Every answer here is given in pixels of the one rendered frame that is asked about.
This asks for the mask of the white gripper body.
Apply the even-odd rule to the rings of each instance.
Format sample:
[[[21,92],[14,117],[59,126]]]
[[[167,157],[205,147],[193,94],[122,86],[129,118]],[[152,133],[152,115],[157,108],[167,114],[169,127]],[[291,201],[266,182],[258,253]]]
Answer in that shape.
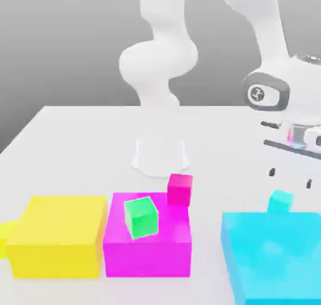
[[[302,174],[307,178],[321,178],[321,152],[291,147],[284,143],[265,139],[265,153],[274,166]]]

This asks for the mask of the small cyan cube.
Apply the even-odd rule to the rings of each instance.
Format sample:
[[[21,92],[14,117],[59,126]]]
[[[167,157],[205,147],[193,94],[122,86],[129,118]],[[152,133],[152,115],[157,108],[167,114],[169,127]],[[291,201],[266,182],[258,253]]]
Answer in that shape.
[[[269,198],[267,212],[289,212],[292,207],[293,200],[293,194],[283,190],[274,190]]]

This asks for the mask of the small pink cube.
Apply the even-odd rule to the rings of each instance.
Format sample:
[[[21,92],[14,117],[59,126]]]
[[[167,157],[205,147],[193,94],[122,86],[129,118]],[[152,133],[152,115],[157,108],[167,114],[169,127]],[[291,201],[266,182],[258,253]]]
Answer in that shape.
[[[172,173],[167,184],[167,203],[188,207],[191,201],[192,175]]]

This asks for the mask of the small green cube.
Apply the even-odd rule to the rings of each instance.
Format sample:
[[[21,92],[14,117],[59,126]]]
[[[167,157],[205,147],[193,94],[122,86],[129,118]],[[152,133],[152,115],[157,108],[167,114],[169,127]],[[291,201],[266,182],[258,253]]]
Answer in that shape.
[[[159,212],[150,196],[125,201],[124,218],[133,240],[159,231]]]

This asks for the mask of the small yellow cube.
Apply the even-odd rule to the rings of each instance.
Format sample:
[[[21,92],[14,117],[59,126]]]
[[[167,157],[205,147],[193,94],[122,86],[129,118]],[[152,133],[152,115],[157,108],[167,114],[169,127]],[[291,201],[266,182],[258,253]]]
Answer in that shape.
[[[17,223],[17,220],[0,223],[0,259],[6,258],[5,243]]]

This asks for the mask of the large cyan box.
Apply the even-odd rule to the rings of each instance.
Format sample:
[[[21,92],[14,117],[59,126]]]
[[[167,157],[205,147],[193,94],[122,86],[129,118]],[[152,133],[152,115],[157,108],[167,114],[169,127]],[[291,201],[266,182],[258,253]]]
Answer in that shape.
[[[321,305],[321,214],[225,212],[234,305]]]

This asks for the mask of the large magenta box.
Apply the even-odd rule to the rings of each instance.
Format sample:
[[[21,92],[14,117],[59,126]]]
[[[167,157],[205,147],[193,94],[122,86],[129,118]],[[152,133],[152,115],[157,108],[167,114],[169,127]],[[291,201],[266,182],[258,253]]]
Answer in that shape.
[[[125,225],[124,202],[147,196],[159,212],[159,231],[133,240]],[[169,205],[165,192],[115,192],[103,237],[103,253],[107,277],[189,277],[189,208]]]

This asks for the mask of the large yellow box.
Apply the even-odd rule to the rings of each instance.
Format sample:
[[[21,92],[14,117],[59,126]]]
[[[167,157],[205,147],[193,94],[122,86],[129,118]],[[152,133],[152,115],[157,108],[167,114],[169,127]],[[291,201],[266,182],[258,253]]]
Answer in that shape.
[[[16,279],[96,279],[105,196],[34,196],[5,243]]]

